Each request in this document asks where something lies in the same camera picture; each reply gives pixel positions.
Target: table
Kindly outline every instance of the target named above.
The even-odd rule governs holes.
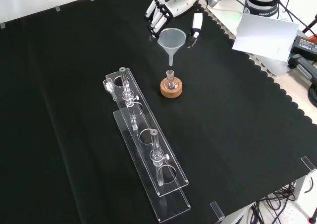
[[[131,0],[81,0],[61,6],[60,12],[52,9],[10,22],[0,32],[5,68],[0,88],[6,94],[1,111],[9,114],[4,124],[14,121],[18,131],[25,126],[34,129],[30,137],[17,132],[16,140],[9,136],[16,130],[14,125],[3,132],[6,154],[14,154],[23,145],[26,159],[20,163],[18,157],[7,157],[19,166],[8,167],[6,180],[12,173],[16,177],[31,173],[31,177],[26,175],[28,183],[40,183],[43,172],[34,169],[43,171],[48,165],[48,171],[59,167],[57,173],[64,177],[58,182],[59,193],[55,176],[44,172],[47,181],[40,185],[38,202],[27,196],[25,205],[20,205],[8,195],[5,201],[14,207],[12,213],[24,210],[31,217],[8,215],[3,222],[24,218],[42,223],[35,208],[54,200],[55,205],[43,215],[54,216],[51,223],[157,223],[115,126],[112,112],[116,105],[102,86],[104,76],[121,66],[131,69],[189,179],[184,192],[192,209],[171,223],[215,222],[211,202],[217,201],[229,216],[307,174],[301,157],[307,155],[317,162],[316,156],[310,157],[316,153],[310,145],[316,126],[245,54],[232,51],[232,40],[211,20],[205,21],[210,30],[204,31],[193,50],[181,48],[175,54],[182,96],[163,98],[159,82],[167,70],[162,66],[167,56],[148,42],[146,29],[140,30],[146,23],[138,17],[151,0],[133,1],[137,3],[132,10]],[[171,26],[187,30],[191,20],[189,13]],[[17,112],[19,106],[12,106],[20,104],[21,98],[26,105],[30,103],[23,107],[24,116]],[[37,111],[44,121],[33,117]],[[26,122],[17,123],[22,118]],[[191,127],[179,125],[188,121]],[[46,139],[32,146],[39,129]],[[48,151],[46,158],[38,155],[43,147],[58,147],[59,152]],[[28,158],[38,156],[43,158],[36,165],[25,165]],[[38,192],[32,185],[27,187],[29,193]],[[7,189],[15,192],[13,185]],[[59,208],[59,202],[66,202],[65,208]]]

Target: funnel stem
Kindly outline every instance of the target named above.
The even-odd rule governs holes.
[[[169,66],[173,65],[173,56],[169,56]]]

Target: white paper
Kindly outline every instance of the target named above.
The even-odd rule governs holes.
[[[292,22],[244,13],[233,49],[287,62],[298,26]]]

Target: clear acrylic rack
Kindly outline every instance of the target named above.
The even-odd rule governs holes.
[[[117,102],[114,118],[158,221],[189,210],[181,189],[188,179],[131,71],[122,67],[107,75],[104,87]]]

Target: plastic funnel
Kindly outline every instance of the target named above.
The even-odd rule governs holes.
[[[169,54],[169,65],[173,65],[173,55],[184,45],[186,34],[177,28],[166,28],[161,31],[158,43]]]

